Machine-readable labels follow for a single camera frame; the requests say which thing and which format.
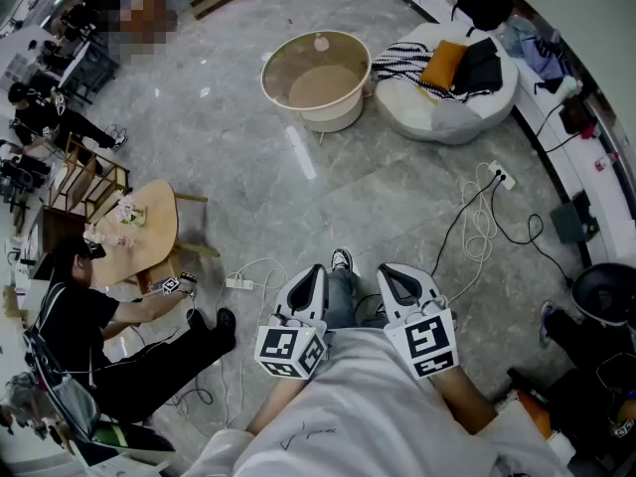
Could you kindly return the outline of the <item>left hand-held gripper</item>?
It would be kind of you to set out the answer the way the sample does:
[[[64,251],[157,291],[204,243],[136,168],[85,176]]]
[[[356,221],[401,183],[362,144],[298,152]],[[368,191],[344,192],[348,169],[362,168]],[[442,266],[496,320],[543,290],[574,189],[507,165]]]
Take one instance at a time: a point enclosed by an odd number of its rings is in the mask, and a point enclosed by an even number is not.
[[[276,312],[258,327],[254,359],[273,377],[307,381],[327,355],[328,275],[314,264],[278,292]]]

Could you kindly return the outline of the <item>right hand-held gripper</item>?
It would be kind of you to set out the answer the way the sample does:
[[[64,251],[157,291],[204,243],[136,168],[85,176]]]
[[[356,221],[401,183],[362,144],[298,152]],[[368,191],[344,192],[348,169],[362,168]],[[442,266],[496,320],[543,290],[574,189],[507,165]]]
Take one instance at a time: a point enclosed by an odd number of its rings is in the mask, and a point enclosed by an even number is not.
[[[425,271],[402,263],[383,263],[377,272],[388,316],[385,335],[416,380],[431,378],[458,366],[455,325],[444,296]],[[404,315],[412,302],[426,302]]]

